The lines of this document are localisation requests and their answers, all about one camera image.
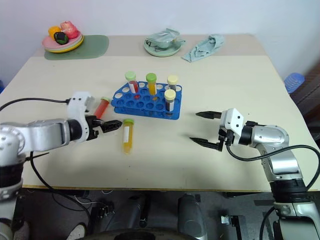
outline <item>yellow plate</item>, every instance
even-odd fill
[[[71,51],[71,50],[76,49],[77,47],[79,47],[79,46],[82,44],[82,42],[84,41],[84,38],[85,38],[85,36],[83,35],[82,38],[81,38],[81,40],[80,40],[76,45],[74,45],[74,46],[72,46],[72,47],[70,47],[70,48],[67,48],[67,49],[56,50],[56,51],[54,51],[54,50],[49,50],[49,49],[45,49],[45,50],[48,51],[48,52],[50,52],[50,53],[54,53],[54,54],[66,53],[66,52],[69,52],[69,51]]]

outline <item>table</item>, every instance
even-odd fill
[[[178,120],[117,114],[109,107],[103,120],[135,120],[132,153],[125,155],[122,151],[121,128],[100,134],[98,139],[72,142],[35,159],[43,178],[59,189],[269,191],[261,161],[241,162],[226,149],[218,152],[189,139],[218,141],[219,120],[204,119],[195,113],[237,108],[245,121],[286,129],[291,145],[316,144],[283,81],[253,36],[226,35],[225,46],[214,56],[193,63],[180,58],[204,37],[184,36],[188,44],[165,58],[145,52],[144,36],[110,36],[105,55],[94,59],[49,61],[39,50],[0,94],[0,103],[23,97],[65,100],[75,91],[89,91],[96,97],[97,106],[101,96],[112,97],[126,82],[126,71],[135,71],[138,81],[145,81],[147,73],[156,73],[159,83],[165,83],[169,74],[177,74],[183,87]],[[0,112],[0,119],[2,123],[28,123],[66,115],[63,104],[30,101],[7,107]],[[259,155],[247,146],[232,149],[243,157]],[[294,150],[294,154],[308,184],[317,157],[307,149]],[[28,162],[22,177],[26,188],[43,187]],[[320,189],[320,180],[312,189]]]

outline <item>green placemat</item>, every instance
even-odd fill
[[[104,35],[85,35],[83,43],[76,49],[62,53],[45,51],[48,60],[94,59],[105,54],[109,47],[109,38]]]

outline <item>toy fruit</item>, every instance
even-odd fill
[[[67,44],[69,42],[68,36],[62,31],[58,31],[54,34],[54,40],[60,45]]]
[[[64,32],[69,39],[75,39],[78,37],[78,29],[70,22],[64,21],[60,24],[62,32]]]
[[[54,35],[57,32],[61,32],[61,28],[58,26],[52,26],[48,29],[49,36],[52,38],[53,41],[55,40]]]

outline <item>blue test tube rack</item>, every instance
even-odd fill
[[[138,82],[139,92],[132,93],[126,83],[117,90],[112,98],[111,105],[117,114],[129,114],[158,119],[177,120],[180,116],[182,87],[177,85],[173,111],[166,110],[165,91],[167,84],[156,84],[156,95],[149,94],[146,81]]]

